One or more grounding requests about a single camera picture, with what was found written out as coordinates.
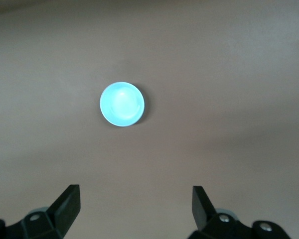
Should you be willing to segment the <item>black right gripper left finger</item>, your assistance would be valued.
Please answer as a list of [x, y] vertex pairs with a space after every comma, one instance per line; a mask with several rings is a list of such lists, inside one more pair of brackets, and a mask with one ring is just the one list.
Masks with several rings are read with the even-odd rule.
[[63, 239], [80, 212], [80, 187], [70, 185], [45, 210], [7, 227], [8, 239]]

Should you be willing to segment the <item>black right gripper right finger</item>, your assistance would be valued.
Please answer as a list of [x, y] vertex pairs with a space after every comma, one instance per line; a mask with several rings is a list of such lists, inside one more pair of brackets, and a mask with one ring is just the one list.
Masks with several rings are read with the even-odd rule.
[[192, 214], [197, 230], [191, 239], [253, 239], [252, 228], [230, 210], [216, 209], [201, 186], [192, 189]]

